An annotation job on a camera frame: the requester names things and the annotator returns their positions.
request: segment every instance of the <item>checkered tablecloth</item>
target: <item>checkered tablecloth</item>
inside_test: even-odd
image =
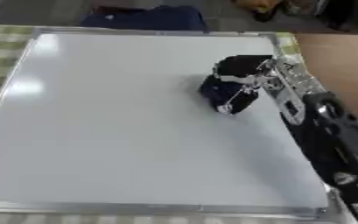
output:
[[[25,49],[35,28],[30,26],[0,25],[0,88]],[[279,33],[283,52],[296,61],[302,61],[297,42],[290,33]],[[132,217],[96,215],[60,215],[0,213],[0,224],[248,224],[258,223],[249,218],[201,217]]]

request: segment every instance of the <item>wooden table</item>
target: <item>wooden table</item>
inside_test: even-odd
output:
[[[358,35],[297,34],[309,72],[358,115]]]

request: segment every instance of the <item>whiteboard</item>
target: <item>whiteboard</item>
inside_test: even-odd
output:
[[[263,91],[236,116],[197,93],[214,63],[237,54],[273,54],[273,45],[40,35],[0,98],[0,200],[326,207]]]

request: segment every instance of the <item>dark blue cloth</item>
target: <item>dark blue cloth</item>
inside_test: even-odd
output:
[[[81,25],[124,30],[207,32],[200,12],[191,6],[159,6],[133,14],[117,14],[112,19],[107,15],[93,14],[84,19]]]

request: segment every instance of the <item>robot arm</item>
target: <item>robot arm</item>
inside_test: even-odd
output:
[[[358,119],[300,64],[270,55],[238,55],[216,64],[200,87],[212,107],[234,115],[263,88],[323,181],[337,189],[358,220]]]

